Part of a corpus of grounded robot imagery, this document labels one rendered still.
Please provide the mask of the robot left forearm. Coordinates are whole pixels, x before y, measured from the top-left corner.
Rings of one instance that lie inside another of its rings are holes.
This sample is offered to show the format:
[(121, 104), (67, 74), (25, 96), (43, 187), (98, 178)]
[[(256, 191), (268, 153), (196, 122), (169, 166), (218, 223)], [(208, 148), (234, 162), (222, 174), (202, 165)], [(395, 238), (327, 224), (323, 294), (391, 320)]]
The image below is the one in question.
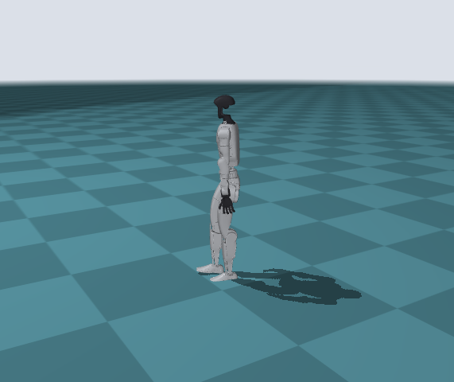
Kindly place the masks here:
[(227, 161), (225, 159), (220, 159), (219, 162), (219, 176), (221, 182), (219, 183), (222, 191), (222, 195), (229, 195), (228, 188), (229, 188), (229, 167)]

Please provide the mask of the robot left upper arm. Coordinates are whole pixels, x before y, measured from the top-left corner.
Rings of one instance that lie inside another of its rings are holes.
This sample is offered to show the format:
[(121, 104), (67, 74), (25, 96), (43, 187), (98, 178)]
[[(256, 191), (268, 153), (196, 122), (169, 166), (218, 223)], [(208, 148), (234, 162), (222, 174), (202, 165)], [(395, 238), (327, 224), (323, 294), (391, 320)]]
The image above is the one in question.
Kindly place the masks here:
[[(218, 131), (219, 151), (222, 154), (220, 159), (225, 159), (227, 164), (230, 162), (230, 139), (231, 131), (229, 127), (222, 127)], [(219, 159), (219, 160), (220, 160)], [(219, 162), (218, 160), (218, 162)], [(219, 165), (217, 162), (217, 165)]]

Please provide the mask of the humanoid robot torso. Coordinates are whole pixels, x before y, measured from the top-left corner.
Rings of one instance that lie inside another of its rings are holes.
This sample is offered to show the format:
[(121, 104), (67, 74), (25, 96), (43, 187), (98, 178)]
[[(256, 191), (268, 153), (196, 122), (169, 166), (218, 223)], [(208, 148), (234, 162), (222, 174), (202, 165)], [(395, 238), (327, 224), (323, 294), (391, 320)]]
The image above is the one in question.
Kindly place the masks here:
[[(235, 122), (235, 121), (234, 121)], [(240, 159), (240, 152), (239, 152), (239, 127), (238, 124), (235, 122), (235, 124), (230, 124), (227, 123), (227, 121), (223, 121), (223, 124), (221, 123), (218, 127), (217, 133), (216, 133), (216, 142), (218, 146), (218, 151), (219, 151), (219, 139), (218, 139), (218, 131), (222, 127), (229, 127), (231, 131), (231, 139), (230, 139), (230, 162), (229, 162), (229, 184), (235, 185), (237, 190), (240, 190), (240, 180), (238, 176), (237, 169), (234, 168), (234, 166), (238, 166), (239, 164), (239, 159)], [(222, 157), (222, 154), (219, 151), (219, 158)], [(231, 168), (232, 167), (232, 168)]]

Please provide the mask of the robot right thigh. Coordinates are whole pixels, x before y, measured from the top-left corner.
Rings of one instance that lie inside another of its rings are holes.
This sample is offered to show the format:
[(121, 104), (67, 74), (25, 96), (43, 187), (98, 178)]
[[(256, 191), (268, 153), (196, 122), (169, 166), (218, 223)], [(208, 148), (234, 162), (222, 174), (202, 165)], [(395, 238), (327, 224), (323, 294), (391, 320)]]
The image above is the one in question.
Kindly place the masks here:
[(217, 220), (217, 209), (218, 209), (218, 205), (219, 205), (220, 196), (221, 196), (221, 187), (220, 187), (220, 185), (218, 185), (215, 190), (215, 193), (212, 197), (211, 209), (210, 209), (211, 227), (214, 230), (214, 232), (217, 232), (217, 233), (220, 233), (218, 220)]

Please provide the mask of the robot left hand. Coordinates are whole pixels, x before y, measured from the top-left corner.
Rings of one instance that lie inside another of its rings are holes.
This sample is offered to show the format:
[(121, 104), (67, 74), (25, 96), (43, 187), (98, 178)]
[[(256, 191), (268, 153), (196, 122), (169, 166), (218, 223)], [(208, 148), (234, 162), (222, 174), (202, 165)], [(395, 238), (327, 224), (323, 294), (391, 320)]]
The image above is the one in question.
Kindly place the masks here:
[[(229, 194), (229, 195), (222, 195), (222, 191), (221, 191), (221, 197), (222, 197), (223, 199), (221, 200), (221, 203), (219, 204), (219, 209), (221, 209), (221, 206), (222, 206), (222, 207), (223, 207), (223, 213), (224, 213), (224, 214), (225, 214), (225, 213), (229, 214), (229, 212), (232, 213), (232, 211), (235, 212), (235, 210), (234, 210), (234, 208), (233, 208), (232, 201), (231, 201), (231, 199), (229, 198), (229, 196), (231, 195), (231, 194), (230, 194), (230, 189), (229, 189), (229, 188), (228, 188), (228, 194)], [(226, 208), (226, 212), (225, 212), (225, 208)], [(228, 212), (227, 208), (229, 209), (229, 212)], [(232, 209), (232, 211), (231, 211), (231, 209)]]

